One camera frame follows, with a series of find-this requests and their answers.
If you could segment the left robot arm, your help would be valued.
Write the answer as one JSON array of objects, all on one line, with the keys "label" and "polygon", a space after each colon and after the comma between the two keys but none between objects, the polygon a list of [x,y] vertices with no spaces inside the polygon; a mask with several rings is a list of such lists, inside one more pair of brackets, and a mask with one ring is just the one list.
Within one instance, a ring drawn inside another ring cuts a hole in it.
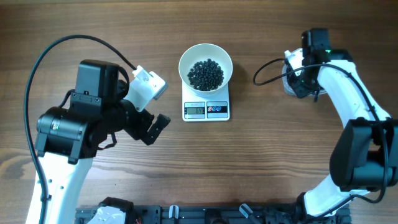
[{"label": "left robot arm", "polygon": [[35,148],[44,179],[36,180],[27,223],[71,223],[101,143],[123,130],[151,145],[170,123],[145,109],[163,94],[166,81],[142,67],[133,74],[133,81],[121,80],[127,72],[118,64],[83,60],[67,96],[70,106],[52,107],[39,117]]}]

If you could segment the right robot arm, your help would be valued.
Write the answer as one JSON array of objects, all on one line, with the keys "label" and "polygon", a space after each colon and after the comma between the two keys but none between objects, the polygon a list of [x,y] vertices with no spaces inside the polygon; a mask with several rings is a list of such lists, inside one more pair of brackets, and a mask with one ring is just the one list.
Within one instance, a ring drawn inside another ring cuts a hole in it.
[{"label": "right robot arm", "polygon": [[288,86],[298,98],[324,91],[343,125],[329,174],[297,199],[300,220],[311,222],[356,198],[379,203],[397,184],[397,120],[371,96],[349,52],[331,47],[327,29],[306,30],[301,41],[300,49],[285,53]]}]

